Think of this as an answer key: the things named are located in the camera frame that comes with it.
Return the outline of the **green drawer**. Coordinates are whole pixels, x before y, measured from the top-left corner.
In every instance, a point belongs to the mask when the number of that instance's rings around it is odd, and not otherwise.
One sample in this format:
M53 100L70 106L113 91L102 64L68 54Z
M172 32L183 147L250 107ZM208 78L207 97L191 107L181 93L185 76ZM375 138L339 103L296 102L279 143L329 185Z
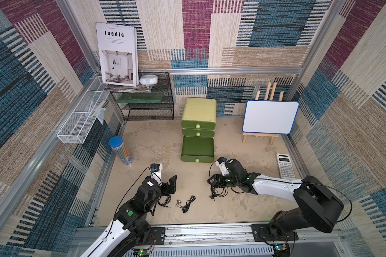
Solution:
M182 120L181 126L184 129L214 130L216 128L216 123L207 121Z
M183 137L181 161L212 163L214 161L213 138Z
M213 138L215 135L214 130L201 130L201 129L188 129L184 128L182 133L186 137L199 137L199 138Z

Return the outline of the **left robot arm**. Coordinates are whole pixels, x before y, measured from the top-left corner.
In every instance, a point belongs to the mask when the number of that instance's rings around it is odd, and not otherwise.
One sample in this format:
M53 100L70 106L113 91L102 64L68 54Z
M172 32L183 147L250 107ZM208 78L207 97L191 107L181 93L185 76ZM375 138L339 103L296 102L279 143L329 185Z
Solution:
M162 184L152 177L145 178L135 196L119 207L109 226L82 256L121 257L137 244L148 241L151 225L146 217L154 213L160 197L176 192L176 181L176 175Z

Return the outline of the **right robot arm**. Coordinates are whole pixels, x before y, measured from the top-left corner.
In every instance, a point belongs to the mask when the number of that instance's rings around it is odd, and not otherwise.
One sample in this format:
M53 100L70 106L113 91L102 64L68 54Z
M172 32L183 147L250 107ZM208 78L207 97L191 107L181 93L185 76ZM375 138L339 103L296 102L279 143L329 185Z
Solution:
M215 161L220 173L211 175L208 184L215 190L239 187L243 193L267 195L295 202L298 206L290 211L278 211L267 224L252 227L254 240L274 242L297 240L297 230L314 228L331 233L341 222L343 202L334 194L335 188L322 184L316 177L304 179L272 178L257 172L249 173L236 159L220 157Z

